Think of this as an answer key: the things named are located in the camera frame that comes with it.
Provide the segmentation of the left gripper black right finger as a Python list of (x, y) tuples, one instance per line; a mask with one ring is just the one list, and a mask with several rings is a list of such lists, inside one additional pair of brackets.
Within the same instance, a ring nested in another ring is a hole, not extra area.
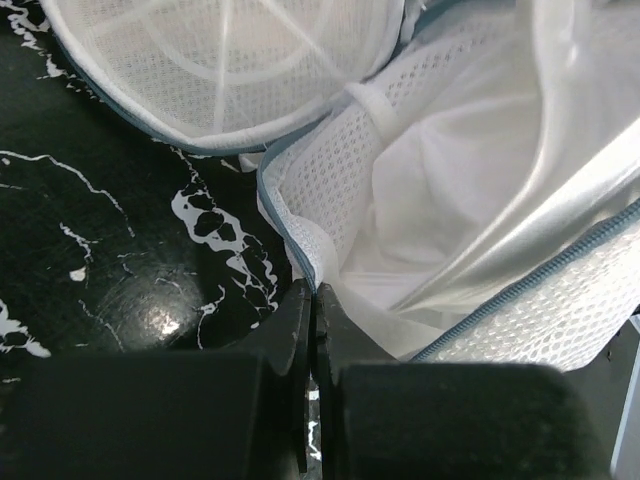
[(586, 408), (557, 370), (409, 363), (316, 295), (314, 377), (327, 479), (607, 479)]

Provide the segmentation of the white bra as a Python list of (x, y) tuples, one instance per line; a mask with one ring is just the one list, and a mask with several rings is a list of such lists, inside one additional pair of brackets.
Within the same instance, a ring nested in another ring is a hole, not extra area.
[(639, 115), (639, 69), (597, 58), (548, 89), (532, 61), (471, 62), (374, 161), (341, 276), (384, 309), (467, 312), (560, 249), (635, 174), (605, 146)]

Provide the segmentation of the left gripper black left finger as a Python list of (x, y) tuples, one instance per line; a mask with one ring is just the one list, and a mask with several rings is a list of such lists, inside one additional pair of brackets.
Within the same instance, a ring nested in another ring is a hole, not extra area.
[(5, 479), (297, 479), (312, 294), (217, 350), (91, 353), (24, 369), (1, 413)]

